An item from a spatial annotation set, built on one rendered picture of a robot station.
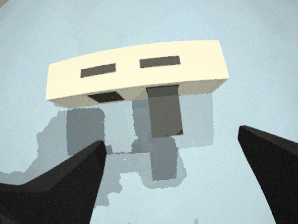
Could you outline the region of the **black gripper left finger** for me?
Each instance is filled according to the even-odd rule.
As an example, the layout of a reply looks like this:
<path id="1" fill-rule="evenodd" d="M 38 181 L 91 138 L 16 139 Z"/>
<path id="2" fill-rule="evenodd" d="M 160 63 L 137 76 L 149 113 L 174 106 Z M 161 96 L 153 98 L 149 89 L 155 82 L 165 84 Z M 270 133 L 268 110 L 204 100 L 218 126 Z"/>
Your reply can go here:
<path id="1" fill-rule="evenodd" d="M 0 183 L 1 216 L 16 224 L 89 224 L 105 157 L 104 141 L 94 141 L 28 183 Z"/>

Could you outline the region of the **black two-prong plug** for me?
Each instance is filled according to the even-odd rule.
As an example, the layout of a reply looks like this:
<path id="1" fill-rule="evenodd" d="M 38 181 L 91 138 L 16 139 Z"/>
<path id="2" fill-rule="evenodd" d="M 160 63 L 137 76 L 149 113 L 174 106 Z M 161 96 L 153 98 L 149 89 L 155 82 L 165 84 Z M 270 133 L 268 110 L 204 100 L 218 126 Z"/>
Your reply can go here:
<path id="1" fill-rule="evenodd" d="M 146 89 L 150 132 L 152 137 L 182 135 L 180 95 L 178 85 Z"/>

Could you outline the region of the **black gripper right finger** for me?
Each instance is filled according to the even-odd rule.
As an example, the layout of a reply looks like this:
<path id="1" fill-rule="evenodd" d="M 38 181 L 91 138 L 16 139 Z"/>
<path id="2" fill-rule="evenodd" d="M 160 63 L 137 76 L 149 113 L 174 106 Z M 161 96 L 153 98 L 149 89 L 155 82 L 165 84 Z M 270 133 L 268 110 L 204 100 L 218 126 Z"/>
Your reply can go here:
<path id="1" fill-rule="evenodd" d="M 247 125 L 239 125 L 238 143 L 275 224 L 298 224 L 298 143 Z"/>

